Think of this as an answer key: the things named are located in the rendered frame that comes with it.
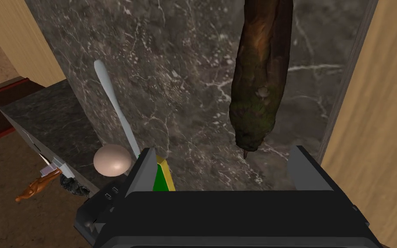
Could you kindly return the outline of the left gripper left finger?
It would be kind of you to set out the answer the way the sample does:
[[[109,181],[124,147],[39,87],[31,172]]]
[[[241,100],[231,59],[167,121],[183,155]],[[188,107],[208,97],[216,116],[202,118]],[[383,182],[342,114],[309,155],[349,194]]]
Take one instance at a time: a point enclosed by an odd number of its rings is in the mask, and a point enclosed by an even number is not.
[[[153,191],[157,171],[155,148],[143,149],[125,181],[125,196],[133,192]]]

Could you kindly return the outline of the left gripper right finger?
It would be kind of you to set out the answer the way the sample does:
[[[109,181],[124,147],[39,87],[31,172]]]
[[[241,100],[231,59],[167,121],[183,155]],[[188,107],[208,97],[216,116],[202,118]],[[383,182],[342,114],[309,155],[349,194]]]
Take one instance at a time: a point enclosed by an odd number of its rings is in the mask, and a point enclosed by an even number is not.
[[[290,150],[288,173],[296,190],[333,190],[321,166],[303,146]]]

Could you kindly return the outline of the green yellow box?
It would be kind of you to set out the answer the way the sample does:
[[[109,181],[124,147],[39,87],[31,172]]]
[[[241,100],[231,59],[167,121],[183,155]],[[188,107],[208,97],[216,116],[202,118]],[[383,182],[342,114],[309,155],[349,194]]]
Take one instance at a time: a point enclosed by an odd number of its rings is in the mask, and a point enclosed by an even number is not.
[[[167,161],[156,155],[158,169],[153,191],[176,191]]]

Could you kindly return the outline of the beige egg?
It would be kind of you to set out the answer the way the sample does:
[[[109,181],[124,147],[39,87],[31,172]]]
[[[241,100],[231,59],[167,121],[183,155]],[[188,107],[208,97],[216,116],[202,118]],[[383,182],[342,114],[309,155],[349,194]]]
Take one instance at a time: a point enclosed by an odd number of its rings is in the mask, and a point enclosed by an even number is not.
[[[122,146],[104,145],[94,155],[95,170],[106,177],[116,177],[124,174],[131,167],[130,153]]]

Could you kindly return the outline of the dark grey crumpled object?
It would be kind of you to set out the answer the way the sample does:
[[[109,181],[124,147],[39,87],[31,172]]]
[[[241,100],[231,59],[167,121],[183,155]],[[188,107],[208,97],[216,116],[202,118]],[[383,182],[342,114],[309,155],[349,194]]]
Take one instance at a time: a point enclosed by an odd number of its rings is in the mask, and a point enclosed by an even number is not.
[[[69,193],[77,196],[83,196],[89,198],[90,191],[84,185],[79,183],[75,178],[67,178],[65,175],[60,174],[59,176],[60,186],[68,191]]]

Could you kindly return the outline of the pale grey spoon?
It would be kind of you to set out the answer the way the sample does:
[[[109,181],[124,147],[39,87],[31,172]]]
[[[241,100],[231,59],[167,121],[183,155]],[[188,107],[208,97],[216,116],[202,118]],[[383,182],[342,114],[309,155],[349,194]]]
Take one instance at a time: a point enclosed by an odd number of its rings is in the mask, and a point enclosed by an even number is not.
[[[115,95],[115,91],[113,89],[111,79],[108,75],[108,72],[106,70],[106,67],[105,67],[103,61],[101,61],[99,59],[95,60],[94,61],[94,69],[95,69],[96,75],[98,76],[98,79],[99,79],[109,101],[111,102],[111,104],[119,118],[119,121],[122,125],[124,132],[125,132],[126,138],[130,144],[133,154],[135,155],[136,158],[138,158],[140,155],[140,148],[137,144],[136,138],[133,135],[131,126],[128,123],[124,113],[122,112],[122,110],[119,106],[117,97]]]

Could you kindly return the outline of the orange brown figure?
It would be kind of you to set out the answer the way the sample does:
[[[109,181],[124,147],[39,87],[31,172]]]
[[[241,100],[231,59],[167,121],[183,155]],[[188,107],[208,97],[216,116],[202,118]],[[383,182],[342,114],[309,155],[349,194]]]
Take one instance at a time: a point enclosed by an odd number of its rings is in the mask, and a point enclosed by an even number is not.
[[[56,168],[49,174],[47,174],[44,177],[37,178],[34,182],[30,183],[28,188],[22,192],[19,196],[15,198],[16,202],[21,201],[22,199],[28,199],[32,197],[33,195],[40,193],[43,191],[46,186],[48,185],[49,182],[54,180],[56,177],[58,177],[60,174],[62,174],[62,171],[59,168]]]

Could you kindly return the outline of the long brown green loaf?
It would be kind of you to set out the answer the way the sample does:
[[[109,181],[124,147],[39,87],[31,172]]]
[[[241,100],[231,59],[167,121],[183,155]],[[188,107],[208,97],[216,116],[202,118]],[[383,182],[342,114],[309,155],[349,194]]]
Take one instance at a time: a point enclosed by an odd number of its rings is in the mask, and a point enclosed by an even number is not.
[[[230,123],[243,156],[274,128],[290,60],[293,0],[245,0],[231,85]]]

